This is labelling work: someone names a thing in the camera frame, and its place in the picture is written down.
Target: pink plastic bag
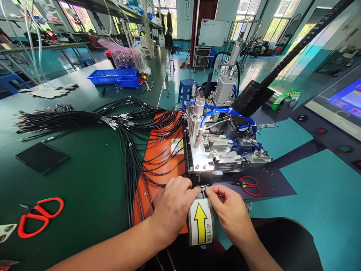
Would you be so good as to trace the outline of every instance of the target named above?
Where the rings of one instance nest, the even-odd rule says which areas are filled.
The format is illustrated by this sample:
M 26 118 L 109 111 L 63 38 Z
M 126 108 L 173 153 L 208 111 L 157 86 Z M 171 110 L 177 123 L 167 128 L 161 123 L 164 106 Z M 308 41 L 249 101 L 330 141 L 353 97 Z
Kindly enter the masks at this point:
M 135 68 L 133 53 L 130 48 L 120 46 L 119 44 L 105 39 L 98 40 L 98 43 L 111 50 L 112 58 L 117 69 Z

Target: red scissors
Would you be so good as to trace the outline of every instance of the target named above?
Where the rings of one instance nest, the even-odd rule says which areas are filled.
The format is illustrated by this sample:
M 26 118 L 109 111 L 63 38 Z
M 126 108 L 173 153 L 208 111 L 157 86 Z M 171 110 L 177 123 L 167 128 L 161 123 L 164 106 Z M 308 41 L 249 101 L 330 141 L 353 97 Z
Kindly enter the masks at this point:
M 254 183 L 249 183 L 249 182 L 246 182 L 244 181 L 244 179 L 246 178 L 249 178 L 249 179 L 252 179 L 254 180 Z M 232 184 L 232 185 L 237 185 L 237 186 L 240 186 L 243 188 L 243 191 L 245 191 L 248 195 L 251 195 L 251 196 L 259 196 L 261 194 L 261 190 L 259 189 L 259 187 L 257 186 L 257 181 L 255 180 L 255 178 L 251 177 L 251 176 L 243 176 L 242 178 L 240 178 L 238 180 L 238 182 L 236 183 L 229 183 L 229 184 Z M 258 189 L 258 193 L 251 193 L 247 190 L 247 188 L 257 188 Z
M 33 236 L 41 233 L 49 225 L 50 218 L 57 217 L 63 211 L 64 201 L 61 198 L 43 199 L 43 200 L 38 201 L 36 204 L 41 204 L 41 203 L 48 202 L 48 201 L 58 201 L 60 204 L 59 210 L 53 215 L 49 214 L 44 208 L 42 208 L 39 205 L 29 207 L 24 204 L 20 204 L 21 207 L 29 210 L 29 213 L 27 213 L 26 215 L 23 215 L 20 219 L 20 223 L 19 223 L 19 227 L 18 227 L 18 235 L 20 238 L 30 238 L 30 237 L 33 237 Z M 42 215 L 33 214 L 33 213 L 31 213 L 32 210 L 36 210 L 39 213 L 41 213 Z M 44 225 L 34 233 L 26 233 L 24 231 L 24 226 L 25 226 L 27 218 L 33 218 L 33 219 L 44 221 Z

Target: workbench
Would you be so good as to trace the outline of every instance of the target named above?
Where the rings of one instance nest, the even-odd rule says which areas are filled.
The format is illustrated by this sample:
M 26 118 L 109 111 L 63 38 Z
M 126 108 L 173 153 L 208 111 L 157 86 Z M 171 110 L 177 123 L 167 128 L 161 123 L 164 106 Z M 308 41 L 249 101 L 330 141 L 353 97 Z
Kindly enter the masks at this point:
M 128 227 L 124 196 L 124 157 L 119 148 L 119 137 L 106 125 L 79 129 L 48 144 L 67 154 L 70 159 L 58 168 L 42 176 L 15 158 L 19 152 L 35 145 L 43 138 L 29 142 L 18 139 L 26 134 L 16 134 L 19 110 L 34 112 L 44 107 L 55 107 L 56 103 L 70 103 L 75 109 L 93 111 L 108 102 L 125 98 L 127 95 L 159 105 L 163 84 L 167 82 L 167 68 L 170 48 L 155 50 L 155 58 L 146 59 L 154 81 L 152 91 L 139 94 L 146 88 L 124 88 L 117 93 L 114 85 L 94 86 L 87 79 L 96 69 L 112 69 L 109 60 L 52 80 L 59 86 L 77 83 L 79 88 L 68 95 L 55 99 L 33 97 L 19 93 L 0 100 L 1 132 L 0 148 L 0 225 L 19 223 L 26 211 L 19 204 L 35 205 L 41 199 L 60 197 L 65 201 L 63 212 L 52 219 L 49 226 L 39 235 L 21 239 L 17 229 L 3 243 L 0 243 L 2 259 L 18 260 L 16 270 L 45 270 L 61 260 L 70 257 L 92 245 L 115 236 Z M 41 222 L 29 220 L 28 231 L 36 231 Z
M 90 42 L 82 42 L 82 43 L 60 43 L 60 44 L 56 44 L 56 45 L 51 45 L 51 46 L 43 46 L 42 50 L 43 51 L 56 51 L 59 50 L 63 56 L 65 57 L 65 59 L 69 62 L 69 64 L 71 65 L 70 69 L 74 69 L 75 71 L 76 66 L 80 65 L 79 62 L 73 63 L 70 58 L 68 57 L 68 55 L 65 53 L 64 49 L 67 48 L 71 48 L 73 50 L 73 52 L 75 53 L 77 58 L 84 58 L 83 55 L 81 54 L 81 52 L 78 50 L 78 48 L 80 47 L 85 47 L 88 50 L 88 53 L 90 55 L 90 57 L 95 61 L 93 54 L 91 53 L 91 51 L 88 48 L 88 44 L 90 44 Z M 36 55 L 38 55 L 38 50 L 39 47 L 34 47 L 34 50 L 36 51 Z M 13 48 L 13 49 L 2 49 L 0 50 L 0 55 L 3 55 L 8 61 L 10 61 L 10 63 L 16 67 L 19 71 L 21 71 L 24 75 L 26 75 L 35 85 L 40 84 L 41 82 L 38 81 L 38 79 L 35 79 L 33 77 L 33 75 L 31 73 L 29 73 L 26 69 L 24 69 L 24 67 L 22 67 L 18 61 L 16 61 L 13 57 L 13 55 L 16 56 L 17 53 L 23 53 L 23 56 L 25 58 L 27 58 L 27 54 L 25 53 L 25 51 L 28 51 L 31 55 L 31 51 L 30 51 L 30 47 L 26 47 L 26 48 L 22 48 L 22 47 L 18 47 L 18 48 Z M 0 66 L 2 66 L 3 68 L 5 68 L 7 71 L 11 72 L 11 73 L 15 73 L 14 70 L 11 69 L 11 67 L 9 65 L 7 65 L 6 63 L 4 63 L 2 60 L 0 60 Z

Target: work glove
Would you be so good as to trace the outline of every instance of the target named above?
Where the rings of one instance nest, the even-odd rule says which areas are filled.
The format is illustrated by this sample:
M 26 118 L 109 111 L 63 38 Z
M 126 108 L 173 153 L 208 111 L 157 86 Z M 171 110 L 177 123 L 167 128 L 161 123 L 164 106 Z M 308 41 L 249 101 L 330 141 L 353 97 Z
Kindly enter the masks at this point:
M 38 96 L 38 97 L 43 97 L 43 98 L 48 98 L 48 99 L 60 97 L 60 96 L 66 95 L 68 93 L 69 93 L 69 90 L 66 90 L 66 89 L 57 90 L 55 88 L 47 88 L 47 87 L 43 87 L 38 90 L 30 92 L 30 94 L 33 96 Z

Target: plastic stool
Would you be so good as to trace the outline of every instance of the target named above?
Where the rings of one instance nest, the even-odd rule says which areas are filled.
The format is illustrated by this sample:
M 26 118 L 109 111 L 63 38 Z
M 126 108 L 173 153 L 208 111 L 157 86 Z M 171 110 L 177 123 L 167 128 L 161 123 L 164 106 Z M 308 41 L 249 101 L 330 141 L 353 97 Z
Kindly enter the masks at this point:
M 27 88 L 32 88 L 31 85 L 29 85 L 27 82 L 25 82 L 23 79 L 13 73 L 0 76 L 1 86 L 12 94 L 18 94 L 18 90 L 20 90 L 20 88 L 12 81 L 18 81 L 24 84 Z
M 94 60 L 92 58 L 79 58 L 79 63 L 82 68 L 88 67 L 94 64 Z
M 193 79 L 185 79 L 179 82 L 179 95 L 178 95 L 178 102 L 182 101 L 182 104 L 185 101 L 189 101 L 192 97 L 192 86 L 193 86 Z
M 176 52 L 178 52 L 178 54 L 179 54 L 179 45 L 174 45 L 174 52 L 176 53 Z

